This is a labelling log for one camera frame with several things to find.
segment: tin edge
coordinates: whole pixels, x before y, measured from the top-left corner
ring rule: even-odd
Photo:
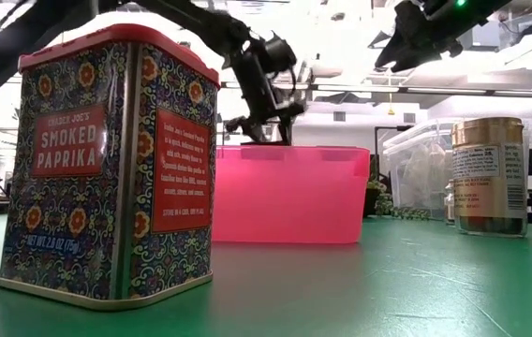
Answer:
[[[129,43],[126,55],[125,97],[123,126],[121,133],[118,196],[114,228],[114,249],[112,250],[111,299],[120,300],[126,296],[129,282],[129,252],[133,233],[135,200],[134,186],[137,171],[137,137],[139,134],[139,104],[141,82],[141,47]]]

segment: trader joe's smoked paprika tin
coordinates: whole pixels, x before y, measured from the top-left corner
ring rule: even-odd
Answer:
[[[20,69],[0,286],[113,311],[209,282],[217,73],[134,24]]]

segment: clear plastic container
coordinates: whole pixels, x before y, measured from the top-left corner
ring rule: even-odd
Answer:
[[[430,120],[383,143],[382,160],[391,172],[395,207],[425,210],[432,219],[444,219],[445,186],[451,178],[451,128],[463,120]]]
[[[357,242],[369,170],[360,148],[218,147],[212,240]]]

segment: tin label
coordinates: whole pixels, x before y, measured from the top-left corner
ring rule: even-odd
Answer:
[[[211,221],[211,130],[158,110],[154,232],[208,227]]]
[[[524,151],[521,144],[455,149],[453,177],[457,215],[525,216]]]
[[[101,173],[106,155],[106,115],[102,106],[40,115],[35,120],[33,176]]]

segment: plastic storage bin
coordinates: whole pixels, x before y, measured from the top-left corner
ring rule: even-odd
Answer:
[[[214,241],[360,239],[368,150],[223,146],[216,149],[216,167]]]
[[[120,310],[210,281],[217,73],[133,24],[20,69],[0,286]]]
[[[395,207],[426,210],[431,218],[443,219],[445,186],[452,175],[451,128],[463,120],[430,120],[383,143]]]

